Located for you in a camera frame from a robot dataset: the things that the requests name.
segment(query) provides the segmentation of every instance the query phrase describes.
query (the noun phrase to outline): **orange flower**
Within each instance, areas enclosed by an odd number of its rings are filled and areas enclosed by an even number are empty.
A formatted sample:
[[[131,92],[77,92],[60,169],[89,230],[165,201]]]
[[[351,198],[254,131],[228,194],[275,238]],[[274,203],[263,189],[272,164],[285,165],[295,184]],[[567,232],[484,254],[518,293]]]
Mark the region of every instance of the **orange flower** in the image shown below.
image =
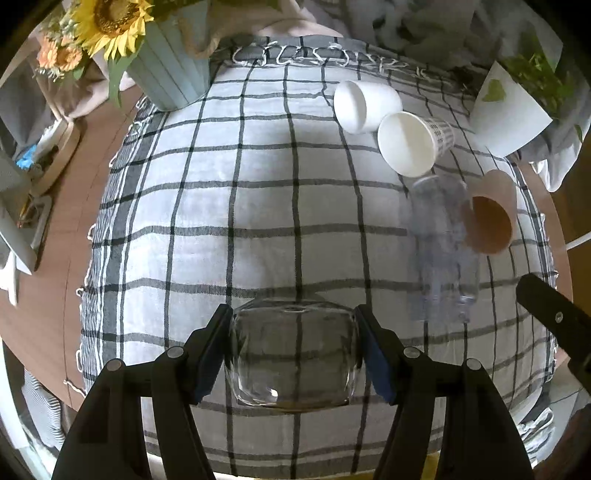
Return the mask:
[[[74,70],[82,60],[82,49],[76,45],[60,48],[57,53],[57,66],[63,72]]]
[[[72,37],[71,35],[65,35],[64,37],[61,38],[61,46],[65,47],[66,45],[69,45],[70,43],[74,43],[74,37]]]
[[[54,41],[49,40],[47,37],[43,37],[41,40],[41,50],[37,55],[39,66],[42,69],[51,69],[56,65],[57,61],[57,45]]]

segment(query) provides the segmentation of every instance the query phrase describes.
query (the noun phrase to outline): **checkered paper cup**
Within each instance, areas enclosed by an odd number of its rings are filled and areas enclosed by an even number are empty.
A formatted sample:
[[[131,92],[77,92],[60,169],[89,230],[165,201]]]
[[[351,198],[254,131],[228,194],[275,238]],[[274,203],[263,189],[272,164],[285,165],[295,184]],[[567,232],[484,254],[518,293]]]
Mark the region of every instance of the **checkered paper cup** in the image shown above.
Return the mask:
[[[404,177],[420,177],[455,143],[452,126],[408,112],[388,115],[378,129],[384,160]]]

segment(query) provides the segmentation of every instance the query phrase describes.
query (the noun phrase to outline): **white and black checkered cloth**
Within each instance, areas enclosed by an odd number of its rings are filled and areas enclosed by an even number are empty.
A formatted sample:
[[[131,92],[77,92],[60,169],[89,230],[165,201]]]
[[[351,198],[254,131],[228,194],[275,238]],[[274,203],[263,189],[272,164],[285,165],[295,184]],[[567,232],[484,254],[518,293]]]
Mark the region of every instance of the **white and black checkered cloth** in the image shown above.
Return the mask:
[[[369,304],[405,345],[433,359],[479,359],[507,406],[517,407],[551,377],[555,344],[517,305],[515,286],[528,272],[554,285],[556,273],[543,216],[519,169],[492,157],[469,128],[474,98],[442,72],[358,41],[269,40],[219,53],[215,81],[194,105],[162,113],[143,102],[139,109],[93,240],[82,303],[87,387],[111,358],[152,361],[182,344],[219,303],[321,294],[348,307]],[[374,135],[340,128],[332,102],[346,79],[388,83],[406,111],[453,126],[456,145],[434,172],[470,184],[498,168],[515,181],[515,237],[505,252],[482,256],[480,295],[466,326],[408,319],[400,214],[407,179],[388,167]],[[157,453],[149,401],[144,406],[148,447]],[[347,407],[288,415],[247,408],[233,399],[222,370],[193,413],[214,471],[296,478],[375,468],[395,407],[362,371]],[[440,401],[432,450],[443,422]]]

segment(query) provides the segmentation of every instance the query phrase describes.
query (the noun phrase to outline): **brown paper cup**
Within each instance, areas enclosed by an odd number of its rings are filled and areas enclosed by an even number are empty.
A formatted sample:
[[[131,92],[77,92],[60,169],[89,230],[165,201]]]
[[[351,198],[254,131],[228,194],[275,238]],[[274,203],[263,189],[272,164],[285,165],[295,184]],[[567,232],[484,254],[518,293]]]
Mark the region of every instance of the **brown paper cup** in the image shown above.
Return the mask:
[[[494,255],[507,248],[513,239],[517,220],[517,189],[509,175],[491,170],[470,186],[473,219],[468,227],[474,250]]]

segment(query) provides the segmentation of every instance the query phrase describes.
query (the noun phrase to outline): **clear plastic bottle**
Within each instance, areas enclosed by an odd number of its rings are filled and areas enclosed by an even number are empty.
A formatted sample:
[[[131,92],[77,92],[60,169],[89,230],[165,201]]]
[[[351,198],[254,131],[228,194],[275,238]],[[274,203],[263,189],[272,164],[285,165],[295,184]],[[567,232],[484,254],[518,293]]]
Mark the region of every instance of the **clear plastic bottle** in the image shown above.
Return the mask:
[[[448,175],[409,189],[409,314],[424,322],[468,322],[479,290],[479,257],[470,247],[472,200]]]

